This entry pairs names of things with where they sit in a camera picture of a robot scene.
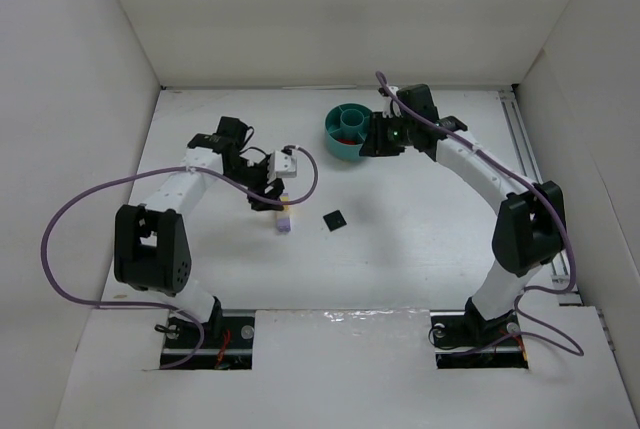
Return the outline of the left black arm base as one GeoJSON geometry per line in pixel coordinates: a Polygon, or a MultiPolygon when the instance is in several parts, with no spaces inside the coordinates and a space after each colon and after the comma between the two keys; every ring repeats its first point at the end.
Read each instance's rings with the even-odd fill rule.
{"type": "MultiPolygon", "coordinates": [[[[256,312],[249,310],[223,310],[221,332],[215,336],[205,332],[205,339],[198,351],[172,370],[251,370],[256,312]]],[[[154,330],[163,336],[160,365],[167,366],[186,358],[199,340],[199,333],[192,322],[170,317],[154,330]]]]}

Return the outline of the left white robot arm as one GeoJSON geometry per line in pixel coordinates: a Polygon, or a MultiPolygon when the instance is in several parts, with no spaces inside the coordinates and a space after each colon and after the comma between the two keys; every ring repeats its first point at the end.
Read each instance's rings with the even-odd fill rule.
{"type": "Polygon", "coordinates": [[[214,179],[199,170],[222,174],[249,191],[278,201],[284,177],[296,175],[290,149],[273,151],[259,162],[243,155],[252,128],[237,118],[222,117],[212,134],[199,133],[187,144],[186,167],[165,180],[138,205],[123,205],[115,216],[115,279],[185,310],[204,326],[207,335],[222,333],[219,299],[191,277],[192,258],[185,219],[214,179]]]}

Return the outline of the lavender lego brick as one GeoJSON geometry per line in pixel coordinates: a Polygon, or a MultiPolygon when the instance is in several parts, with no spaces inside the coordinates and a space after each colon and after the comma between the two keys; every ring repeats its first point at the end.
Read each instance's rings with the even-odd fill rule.
{"type": "Polygon", "coordinates": [[[279,233],[290,233],[292,230],[291,217],[288,214],[277,214],[275,219],[275,227],[279,233]]]}

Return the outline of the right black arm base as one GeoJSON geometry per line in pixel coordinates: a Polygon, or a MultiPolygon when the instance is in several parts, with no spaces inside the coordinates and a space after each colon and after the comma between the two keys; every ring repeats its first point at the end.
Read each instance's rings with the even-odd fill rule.
{"type": "Polygon", "coordinates": [[[527,369],[520,328],[513,312],[497,324],[472,330],[463,311],[430,313],[429,342],[438,369],[527,369]]]}

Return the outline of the red lego brick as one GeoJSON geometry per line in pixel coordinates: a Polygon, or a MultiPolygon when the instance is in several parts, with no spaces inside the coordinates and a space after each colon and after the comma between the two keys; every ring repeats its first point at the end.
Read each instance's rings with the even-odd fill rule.
{"type": "Polygon", "coordinates": [[[361,144],[363,144],[363,140],[361,140],[361,139],[350,140],[350,139],[345,139],[345,138],[338,138],[336,140],[339,143],[345,144],[345,145],[361,145],[361,144]]]}

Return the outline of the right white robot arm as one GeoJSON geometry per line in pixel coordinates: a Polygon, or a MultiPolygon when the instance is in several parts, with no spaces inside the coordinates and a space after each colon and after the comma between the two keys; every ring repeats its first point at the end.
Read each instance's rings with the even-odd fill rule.
{"type": "Polygon", "coordinates": [[[437,346],[478,352],[508,336],[530,280],[560,253],[567,241],[564,194],[553,181],[537,183],[509,169],[483,149],[455,116],[440,117],[425,84],[397,88],[383,83],[385,103],[368,119],[363,157],[395,157],[411,147],[445,167],[471,187],[494,211],[494,262],[464,313],[443,326],[437,346]]]}

